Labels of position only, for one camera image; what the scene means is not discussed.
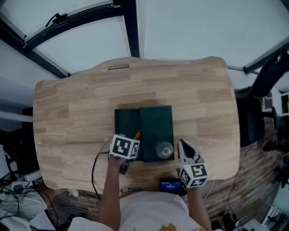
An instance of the black cable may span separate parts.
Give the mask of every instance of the black cable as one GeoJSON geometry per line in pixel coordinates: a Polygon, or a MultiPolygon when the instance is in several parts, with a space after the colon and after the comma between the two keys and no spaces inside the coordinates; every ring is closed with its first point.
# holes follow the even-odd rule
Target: black cable
{"type": "Polygon", "coordinates": [[[32,185],[30,186],[30,189],[39,189],[39,188],[47,188],[48,187],[46,185],[32,185]]]}
{"type": "Polygon", "coordinates": [[[17,205],[18,205],[16,215],[9,215],[9,216],[0,217],[0,221],[1,221],[2,219],[4,219],[4,218],[9,218],[9,217],[16,217],[16,216],[18,216],[18,214],[19,214],[19,200],[18,200],[18,197],[16,197],[15,195],[13,195],[13,197],[17,200],[17,205]]]}
{"type": "Polygon", "coordinates": [[[10,215],[10,216],[6,216],[6,217],[0,217],[0,220],[2,220],[2,219],[4,219],[4,218],[9,218],[9,217],[16,217],[16,216],[18,216],[18,214],[19,214],[19,201],[18,201],[18,198],[16,197],[16,195],[23,195],[23,194],[27,194],[27,193],[30,193],[30,192],[38,192],[39,195],[40,195],[40,193],[43,193],[43,194],[45,194],[45,195],[47,196],[47,198],[48,198],[48,200],[49,200],[49,202],[50,202],[50,204],[51,204],[51,206],[52,206],[52,208],[53,208],[53,210],[54,210],[54,213],[55,213],[55,216],[56,216],[56,223],[57,223],[56,227],[58,228],[58,215],[57,215],[57,212],[56,212],[56,210],[55,210],[55,208],[54,208],[54,206],[53,206],[53,204],[52,204],[52,201],[51,201],[50,197],[49,197],[46,193],[44,193],[44,192],[42,192],[42,191],[38,191],[38,190],[31,189],[31,188],[26,188],[26,189],[30,189],[30,191],[27,191],[27,192],[25,192],[25,193],[16,193],[16,192],[14,192],[14,191],[12,191],[12,190],[10,190],[10,189],[8,189],[8,188],[1,188],[1,191],[2,191],[3,189],[9,190],[9,191],[11,192],[10,194],[12,194],[12,195],[16,198],[17,203],[18,203],[18,209],[17,209],[17,214],[16,214],[16,215],[10,215]]]}
{"type": "Polygon", "coordinates": [[[59,13],[56,13],[55,15],[53,15],[53,16],[51,17],[51,19],[49,19],[49,21],[46,23],[45,27],[48,27],[49,23],[50,23],[55,17],[56,17],[56,18],[60,17],[59,13]]]}
{"type": "Polygon", "coordinates": [[[94,168],[95,168],[95,164],[96,164],[96,161],[97,161],[97,159],[98,159],[98,156],[99,156],[99,155],[102,155],[102,154],[108,154],[108,153],[109,153],[109,152],[99,152],[99,153],[96,155],[96,157],[95,157],[95,159],[94,159],[92,171],[91,171],[91,183],[92,183],[92,186],[93,186],[93,188],[94,188],[94,191],[95,191],[95,193],[96,193],[96,195],[97,195],[97,197],[98,197],[99,200],[101,200],[101,198],[100,198],[100,196],[99,196],[99,194],[98,194],[98,192],[97,192],[97,190],[96,190],[96,188],[95,188],[95,186],[94,186],[94,176],[93,176],[93,174],[94,174],[94,168]]]}
{"type": "MultiPolygon", "coordinates": [[[[255,148],[250,148],[250,149],[248,149],[248,151],[245,153],[244,159],[246,158],[246,156],[248,155],[248,153],[249,153],[250,151],[258,151],[258,149],[255,149],[255,148]]],[[[234,218],[235,220],[237,219],[237,217],[236,217],[236,214],[234,213],[234,211],[233,211],[233,209],[232,209],[232,207],[231,207],[230,198],[231,198],[232,192],[233,192],[233,191],[238,191],[238,189],[239,189],[239,185],[236,184],[236,179],[237,179],[237,176],[238,176],[239,171],[240,171],[240,169],[237,171],[237,173],[236,173],[236,175],[235,175],[235,179],[234,179],[234,182],[233,182],[233,186],[232,186],[232,189],[231,189],[231,191],[230,191],[229,198],[228,198],[228,205],[229,205],[229,207],[230,207],[230,210],[232,211],[232,215],[233,215],[233,218],[234,218]]]]}

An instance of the white t-shirt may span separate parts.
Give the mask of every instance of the white t-shirt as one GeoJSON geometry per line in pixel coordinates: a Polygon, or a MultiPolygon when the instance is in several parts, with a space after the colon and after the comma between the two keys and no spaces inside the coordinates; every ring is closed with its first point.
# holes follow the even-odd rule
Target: white t-shirt
{"type": "MultiPolygon", "coordinates": [[[[119,231],[205,231],[189,217],[185,202],[177,195],[139,192],[120,200],[119,231]]],[[[68,231],[112,231],[98,222],[76,217],[68,231]]]]}

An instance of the orange object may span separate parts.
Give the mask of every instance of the orange object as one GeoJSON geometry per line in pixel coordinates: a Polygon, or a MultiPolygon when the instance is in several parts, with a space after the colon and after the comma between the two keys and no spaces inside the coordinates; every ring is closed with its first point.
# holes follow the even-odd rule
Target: orange object
{"type": "Polygon", "coordinates": [[[139,130],[136,134],[134,139],[139,139],[141,137],[141,130],[139,130]]]}

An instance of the hand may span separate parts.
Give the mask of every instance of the hand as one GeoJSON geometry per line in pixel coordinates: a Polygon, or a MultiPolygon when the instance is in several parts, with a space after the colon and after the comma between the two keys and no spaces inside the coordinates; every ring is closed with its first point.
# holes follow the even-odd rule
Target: hand
{"type": "Polygon", "coordinates": [[[115,158],[113,155],[109,157],[108,167],[119,170],[120,166],[126,161],[126,159],[117,157],[115,158]]]}
{"type": "Polygon", "coordinates": [[[190,191],[190,192],[197,192],[197,191],[199,191],[199,190],[198,190],[198,187],[188,188],[188,189],[186,189],[186,190],[187,190],[187,192],[188,192],[188,191],[190,191]]]}

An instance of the white cloth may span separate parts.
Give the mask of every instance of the white cloth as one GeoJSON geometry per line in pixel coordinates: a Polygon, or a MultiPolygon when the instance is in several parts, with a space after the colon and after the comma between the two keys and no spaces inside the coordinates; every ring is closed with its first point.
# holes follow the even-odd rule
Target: white cloth
{"type": "MultiPolygon", "coordinates": [[[[2,187],[3,191],[11,192],[10,185],[2,187]]],[[[5,225],[10,231],[31,231],[29,221],[32,220],[38,213],[47,209],[47,205],[38,192],[32,189],[27,194],[18,194],[19,214],[16,217],[8,217],[1,219],[0,223],[5,225]]],[[[0,193],[0,217],[13,216],[17,214],[18,203],[17,199],[12,195],[0,193]]]]}
{"type": "MultiPolygon", "coordinates": [[[[204,231],[189,217],[185,202],[177,195],[162,192],[139,192],[120,200],[119,231],[204,231]]],[[[68,231],[113,231],[98,222],[76,217],[68,231]]]]}

